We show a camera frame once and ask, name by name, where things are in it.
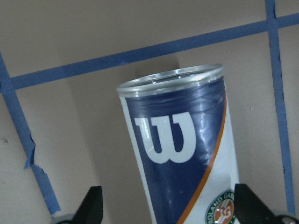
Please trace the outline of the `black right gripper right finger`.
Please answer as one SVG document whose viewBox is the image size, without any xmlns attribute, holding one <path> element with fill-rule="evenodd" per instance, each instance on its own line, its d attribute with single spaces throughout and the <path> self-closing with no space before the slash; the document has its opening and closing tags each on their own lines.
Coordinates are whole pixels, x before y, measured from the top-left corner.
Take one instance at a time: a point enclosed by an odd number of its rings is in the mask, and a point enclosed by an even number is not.
<svg viewBox="0 0 299 224">
<path fill-rule="evenodd" d="M 279 224 L 280 219 L 246 185 L 235 185 L 235 216 L 241 224 Z"/>
</svg>

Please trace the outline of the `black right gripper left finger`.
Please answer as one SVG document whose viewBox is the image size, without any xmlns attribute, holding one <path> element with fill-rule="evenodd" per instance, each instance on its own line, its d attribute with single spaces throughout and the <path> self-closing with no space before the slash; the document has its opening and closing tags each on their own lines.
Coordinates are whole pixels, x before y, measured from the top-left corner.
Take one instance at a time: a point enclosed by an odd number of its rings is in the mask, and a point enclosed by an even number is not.
<svg viewBox="0 0 299 224">
<path fill-rule="evenodd" d="M 103 195 L 101 186 L 90 187 L 71 224 L 100 224 L 103 219 Z"/>
</svg>

